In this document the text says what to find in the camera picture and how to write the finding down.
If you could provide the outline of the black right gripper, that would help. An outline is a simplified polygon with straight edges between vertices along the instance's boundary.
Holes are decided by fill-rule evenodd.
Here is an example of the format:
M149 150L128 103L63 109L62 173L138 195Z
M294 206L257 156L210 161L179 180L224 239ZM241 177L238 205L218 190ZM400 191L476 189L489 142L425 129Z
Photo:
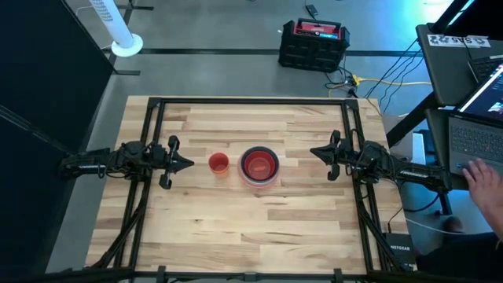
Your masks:
M340 132L338 130L334 130L330 134L329 143L327 145L310 149L310 152L317 156L325 164L325 166L329 168L327 173L327 179L329 181L335 181L340 176L339 164L345 166L346 173L351 173L354 163L358 158L358 153L354 151L351 141L341 141L340 144L339 142ZM338 157L335 158L333 153L337 150L337 148Z

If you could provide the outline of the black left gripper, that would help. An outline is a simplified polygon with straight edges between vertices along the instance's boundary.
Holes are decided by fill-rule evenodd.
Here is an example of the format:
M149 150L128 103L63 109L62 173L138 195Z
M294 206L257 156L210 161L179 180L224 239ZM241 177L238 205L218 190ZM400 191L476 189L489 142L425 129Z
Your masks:
M168 147L170 148L170 158L173 162L167 165L167 151L162 145L153 145L151 148L151 168L155 170L164 170L160 176L159 185L163 189L170 189L172 186L171 175L192 167L194 162L181 156L178 153L180 141L176 135L171 135L168 138Z

